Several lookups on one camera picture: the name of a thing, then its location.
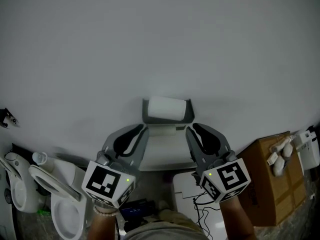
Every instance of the black sticker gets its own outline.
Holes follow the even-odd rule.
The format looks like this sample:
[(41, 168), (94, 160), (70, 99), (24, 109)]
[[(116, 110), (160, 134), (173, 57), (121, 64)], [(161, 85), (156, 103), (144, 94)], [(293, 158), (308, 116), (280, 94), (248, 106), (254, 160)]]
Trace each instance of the black sticker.
[(219, 168), (216, 171), (227, 191), (236, 188), (247, 181), (244, 172), (237, 162)]
[(86, 188), (106, 198), (112, 199), (118, 185), (120, 174), (106, 168), (97, 166), (94, 169)]
[(241, 192), (246, 186), (247, 186), (247, 185), (241, 186), (240, 188), (236, 189), (235, 191), (232, 191), (232, 192), (226, 194), (226, 195), (221, 199), (220, 202), (225, 201), (225, 200), (228, 200), (228, 199), (233, 198), (233, 197), (235, 197), (236, 195), (240, 194), (240, 192)]
[(221, 192), (207, 179), (206, 176), (203, 178), (201, 186), (206, 190), (206, 192), (212, 197), (214, 201), (218, 199)]
[(97, 200), (97, 201), (99, 201), (99, 202), (101, 202), (101, 203), (104, 203), (104, 204), (108, 205), (108, 206), (115, 207), (115, 206), (113, 205), (113, 203), (110, 202), (110, 201), (108, 201), (108, 200), (102, 199), (101, 197), (95, 196), (94, 194), (91, 194), (91, 193), (88, 193), (88, 192), (86, 192), (86, 193), (87, 193), (92, 199), (95, 199), (95, 200)]
[(118, 204), (119, 206), (121, 206), (124, 201), (126, 201), (126, 199), (130, 196), (130, 194), (132, 193), (132, 191), (134, 191), (134, 182), (126, 189), (126, 191), (119, 197), (118, 199)]

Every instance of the white toilet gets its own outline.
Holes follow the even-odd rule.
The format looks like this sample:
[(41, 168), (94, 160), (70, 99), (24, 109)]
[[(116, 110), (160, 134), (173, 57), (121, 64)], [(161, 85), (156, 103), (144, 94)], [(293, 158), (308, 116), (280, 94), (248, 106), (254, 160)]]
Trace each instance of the white toilet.
[(45, 153), (35, 154), (32, 158), (40, 167), (31, 165), (29, 172), (51, 192), (55, 229), (64, 240), (78, 240), (84, 229), (91, 225), (93, 217), (93, 201), (81, 188), (86, 172), (73, 163), (50, 158)]
[(42, 209), (46, 197), (37, 191), (38, 186), (28, 171), (30, 163), (20, 155), (10, 152), (0, 156), (0, 165), (9, 175), (14, 206), (25, 213), (36, 213)]

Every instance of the bracelet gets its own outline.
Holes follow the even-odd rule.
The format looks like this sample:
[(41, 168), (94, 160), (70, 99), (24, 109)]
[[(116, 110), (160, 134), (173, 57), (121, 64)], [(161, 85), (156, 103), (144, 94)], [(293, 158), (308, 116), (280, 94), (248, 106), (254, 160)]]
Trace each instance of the bracelet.
[(98, 211), (96, 206), (93, 207), (93, 210), (96, 214), (100, 215), (100, 216), (103, 216), (103, 217), (113, 217), (113, 216), (116, 216), (118, 214), (118, 211), (115, 211), (113, 213), (104, 213), (104, 212), (101, 212), (101, 211)]

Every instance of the cardboard box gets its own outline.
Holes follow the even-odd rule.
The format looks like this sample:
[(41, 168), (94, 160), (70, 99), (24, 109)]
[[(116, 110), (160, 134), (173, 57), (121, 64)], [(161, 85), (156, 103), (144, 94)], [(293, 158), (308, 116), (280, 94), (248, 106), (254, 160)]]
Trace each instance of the cardboard box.
[(269, 147), (290, 136), (290, 132), (257, 139), (243, 152), (251, 183), (238, 196), (254, 226), (277, 226), (306, 199), (304, 177), (297, 151), (293, 148), (291, 161), (280, 177), (275, 177), (267, 159)]

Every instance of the white paper roll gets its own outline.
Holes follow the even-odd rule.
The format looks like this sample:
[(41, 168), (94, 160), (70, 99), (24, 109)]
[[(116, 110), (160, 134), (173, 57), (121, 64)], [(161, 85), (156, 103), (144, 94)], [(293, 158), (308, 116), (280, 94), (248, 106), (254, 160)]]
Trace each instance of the white paper roll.
[(148, 116), (182, 121), (185, 117), (187, 102), (183, 99), (152, 96), (149, 100)]
[(148, 125), (149, 136), (172, 136), (176, 135), (176, 126), (173, 125)]

